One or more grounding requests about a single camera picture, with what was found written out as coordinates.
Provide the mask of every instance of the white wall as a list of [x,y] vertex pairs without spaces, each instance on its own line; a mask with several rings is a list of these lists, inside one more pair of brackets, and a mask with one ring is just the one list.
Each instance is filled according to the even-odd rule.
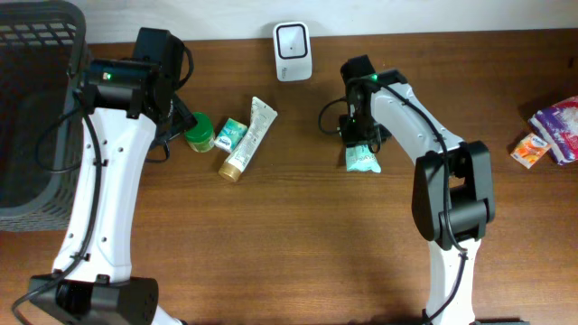
[[301,20],[312,36],[578,27],[578,0],[70,0],[89,42],[133,42],[141,26],[184,40],[271,37]]

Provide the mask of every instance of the small teal packet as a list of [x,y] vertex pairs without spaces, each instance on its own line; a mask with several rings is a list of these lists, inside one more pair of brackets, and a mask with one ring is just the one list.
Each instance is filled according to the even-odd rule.
[[345,162],[348,172],[381,172],[376,155],[369,151],[366,144],[346,148]]
[[247,133],[247,126],[240,124],[234,119],[230,118],[220,130],[215,145],[228,153],[231,153],[237,144],[241,141],[243,136]]

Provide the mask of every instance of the black plastic crate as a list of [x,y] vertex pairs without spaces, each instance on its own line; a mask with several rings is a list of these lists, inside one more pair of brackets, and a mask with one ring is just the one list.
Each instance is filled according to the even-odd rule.
[[[72,90],[88,62],[84,15],[50,1],[0,5],[0,230],[68,226],[79,170],[50,174],[34,160],[41,133],[75,108]],[[42,162],[61,169],[81,158],[80,116],[46,137]]]

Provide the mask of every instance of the brown wooden surface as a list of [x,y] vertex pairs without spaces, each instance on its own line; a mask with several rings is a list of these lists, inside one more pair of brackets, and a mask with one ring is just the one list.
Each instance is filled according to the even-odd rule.
[[[169,162],[145,166],[133,275],[157,279],[172,315],[247,324],[420,315],[429,255],[411,216],[411,161],[391,141],[381,174],[347,173],[340,139],[317,130],[320,108],[343,96],[341,64],[367,53],[377,70],[399,68],[446,127],[491,150],[497,216],[476,261],[478,318],[578,320],[578,163],[546,157],[526,170],[508,155],[528,129],[523,117],[578,95],[576,30],[315,38],[312,78],[296,83],[276,80],[271,40],[188,46],[195,72],[179,94],[191,110],[218,128],[227,117],[247,123],[258,96],[279,117],[237,184],[217,175],[225,153],[195,153],[182,138]],[[120,58],[132,45],[91,49]],[[29,276],[51,270],[62,236],[0,233],[0,323],[15,323],[10,304]]]

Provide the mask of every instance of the orange and white package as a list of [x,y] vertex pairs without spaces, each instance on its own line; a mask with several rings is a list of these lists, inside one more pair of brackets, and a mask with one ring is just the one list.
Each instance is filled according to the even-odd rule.
[[550,150],[551,146],[551,144],[540,139],[539,136],[529,134],[517,144],[516,149],[510,155],[529,169]]

